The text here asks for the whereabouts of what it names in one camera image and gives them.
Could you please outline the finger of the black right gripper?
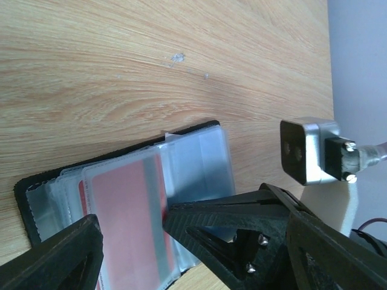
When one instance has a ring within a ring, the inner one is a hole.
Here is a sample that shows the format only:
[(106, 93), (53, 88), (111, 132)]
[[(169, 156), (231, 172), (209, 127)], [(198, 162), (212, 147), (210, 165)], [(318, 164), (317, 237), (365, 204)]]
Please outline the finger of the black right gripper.
[(172, 206), (165, 232), (230, 289), (290, 289), (289, 209), (269, 190)]

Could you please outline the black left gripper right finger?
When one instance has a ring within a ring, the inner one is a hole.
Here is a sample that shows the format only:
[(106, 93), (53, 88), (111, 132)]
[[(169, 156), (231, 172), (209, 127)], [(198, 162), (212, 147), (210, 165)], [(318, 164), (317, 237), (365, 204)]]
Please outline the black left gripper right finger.
[(300, 199), (263, 183), (290, 211), (288, 253), (299, 289), (386, 289), (386, 242), (353, 229), (354, 185), (312, 185)]

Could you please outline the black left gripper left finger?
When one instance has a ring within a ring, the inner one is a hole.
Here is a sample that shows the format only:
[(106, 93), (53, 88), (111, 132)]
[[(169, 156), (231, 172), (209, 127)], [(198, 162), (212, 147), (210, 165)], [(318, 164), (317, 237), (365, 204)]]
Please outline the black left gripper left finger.
[(103, 260), (98, 218), (88, 214), (1, 266), (1, 289), (96, 289)]

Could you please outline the red card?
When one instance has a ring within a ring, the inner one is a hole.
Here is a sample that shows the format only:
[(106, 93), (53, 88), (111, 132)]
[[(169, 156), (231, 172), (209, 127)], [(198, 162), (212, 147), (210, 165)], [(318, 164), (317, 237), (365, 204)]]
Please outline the red card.
[(163, 231), (166, 195), (154, 149), (82, 170), (87, 211), (103, 234), (99, 289), (166, 289), (180, 272)]

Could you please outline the black card holder wallet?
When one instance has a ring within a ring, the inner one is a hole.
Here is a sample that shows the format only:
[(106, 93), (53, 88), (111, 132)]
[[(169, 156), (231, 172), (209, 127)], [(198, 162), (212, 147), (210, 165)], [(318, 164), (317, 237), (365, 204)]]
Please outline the black card holder wallet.
[(97, 216), (97, 289), (167, 289), (199, 262), (163, 230), (169, 207), (235, 194), (227, 132), (199, 124), (29, 176), (14, 193), (32, 245)]

